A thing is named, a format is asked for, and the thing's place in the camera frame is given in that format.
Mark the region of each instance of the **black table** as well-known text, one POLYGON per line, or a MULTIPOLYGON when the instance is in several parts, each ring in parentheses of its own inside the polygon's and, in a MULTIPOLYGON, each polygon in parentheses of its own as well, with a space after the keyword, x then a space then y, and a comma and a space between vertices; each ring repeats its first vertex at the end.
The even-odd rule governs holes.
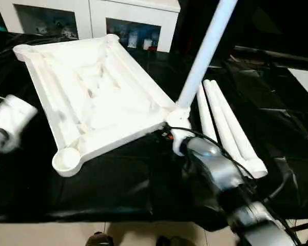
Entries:
MULTIPOLYGON (((38 109, 20 147, 0 155, 0 222, 195 221, 208 230, 226 225, 219 207, 185 158, 157 131, 85 163, 70 178, 51 160, 56 146, 24 63, 11 48, 61 39, 0 32, 0 95, 13 94, 38 109)), ((177 100, 193 57, 128 50, 177 100)), ((308 218, 308 93, 287 69, 218 62, 216 79, 269 175, 262 196, 283 178, 273 207, 284 218, 308 218)), ((191 122, 200 130, 196 102, 191 122)))

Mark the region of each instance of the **white tray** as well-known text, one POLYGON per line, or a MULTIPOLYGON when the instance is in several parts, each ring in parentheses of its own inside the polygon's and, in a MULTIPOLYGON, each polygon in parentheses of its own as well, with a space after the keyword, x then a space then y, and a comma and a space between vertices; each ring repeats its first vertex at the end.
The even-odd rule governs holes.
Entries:
POLYGON ((155 131, 176 107, 118 40, 109 34, 13 49, 46 112, 58 148, 52 165, 61 176, 155 131))

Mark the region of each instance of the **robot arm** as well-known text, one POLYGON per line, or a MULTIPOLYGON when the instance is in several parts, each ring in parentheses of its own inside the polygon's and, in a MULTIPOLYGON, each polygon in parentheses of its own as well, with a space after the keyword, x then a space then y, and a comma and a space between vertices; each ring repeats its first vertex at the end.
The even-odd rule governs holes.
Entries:
POLYGON ((189 137, 180 151, 201 169, 223 209, 227 222, 240 240, 238 245, 295 246, 289 235, 278 227, 266 207, 252 198, 238 167, 218 146, 206 139, 189 137))
POLYGON ((0 99, 0 152, 7 153, 17 147, 20 132, 36 114, 36 108, 13 95, 0 99))

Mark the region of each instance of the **floor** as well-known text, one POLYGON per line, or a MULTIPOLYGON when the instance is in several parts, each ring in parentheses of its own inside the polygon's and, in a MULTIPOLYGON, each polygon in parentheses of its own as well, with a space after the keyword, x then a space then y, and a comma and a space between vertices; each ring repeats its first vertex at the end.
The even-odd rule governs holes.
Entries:
MULTIPOLYGON (((296 225, 307 221, 298 220, 296 225)), ((0 246, 84 246, 97 231, 109 234, 115 245, 121 246, 154 246, 160 235, 180 236, 196 246, 235 245, 236 239, 230 229, 210 233, 192 222, 0 224, 0 246)), ((308 230, 298 232, 298 236, 305 243, 308 230)))

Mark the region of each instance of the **white rod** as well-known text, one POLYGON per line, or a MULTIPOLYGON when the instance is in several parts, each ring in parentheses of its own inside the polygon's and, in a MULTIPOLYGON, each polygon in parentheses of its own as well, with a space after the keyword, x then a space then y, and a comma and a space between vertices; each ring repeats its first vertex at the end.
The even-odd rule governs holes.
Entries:
POLYGON ((241 156, 239 149, 233 138, 233 134, 229 128, 227 120, 224 116, 222 108, 220 107, 219 100, 215 94, 215 91, 212 89, 212 85, 209 80, 203 82, 204 91, 207 94, 209 104, 212 110, 212 114, 215 119, 215 123, 218 129, 219 137, 223 147, 226 151, 232 156, 232 158, 241 163, 245 164, 244 158, 241 156))
POLYGON ((220 87, 218 86, 215 80, 210 81, 212 87, 211 89, 215 91, 215 94, 220 101, 220 106, 225 115, 227 123, 229 125, 230 130, 232 131, 233 137, 236 141, 238 149, 245 160, 256 159, 258 158, 256 152, 254 151, 251 143, 247 139, 241 125, 236 119, 235 114, 230 108, 226 98, 224 97, 220 87))
POLYGON ((214 128, 214 123, 211 118, 209 106, 207 104, 204 89, 202 83, 200 84, 199 91, 197 93, 197 103, 199 105, 199 112, 201 118, 201 126, 202 132, 212 138, 213 140, 217 141, 217 136, 214 128))
POLYGON ((179 96, 178 105, 182 108, 190 107, 199 88, 204 74, 211 63, 221 36, 233 13, 237 0, 220 0, 205 37, 197 53, 193 66, 189 72, 184 88, 179 96))

